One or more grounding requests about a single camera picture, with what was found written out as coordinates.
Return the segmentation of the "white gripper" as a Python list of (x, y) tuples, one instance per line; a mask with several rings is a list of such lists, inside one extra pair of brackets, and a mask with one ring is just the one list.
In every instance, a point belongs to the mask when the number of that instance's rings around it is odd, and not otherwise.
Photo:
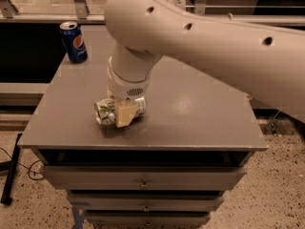
[(152, 67), (146, 62), (122, 62), (110, 57), (107, 66), (108, 89), (114, 100), (115, 123), (118, 128), (129, 126), (138, 110), (134, 100), (142, 97), (151, 81)]

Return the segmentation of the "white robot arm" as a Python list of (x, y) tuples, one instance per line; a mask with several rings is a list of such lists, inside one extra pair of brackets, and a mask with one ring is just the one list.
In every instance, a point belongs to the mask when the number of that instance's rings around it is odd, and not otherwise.
[(161, 56), (180, 60), (305, 122), (305, 33), (184, 11), (183, 0), (108, 0), (115, 40), (108, 67), (112, 95), (144, 94)]

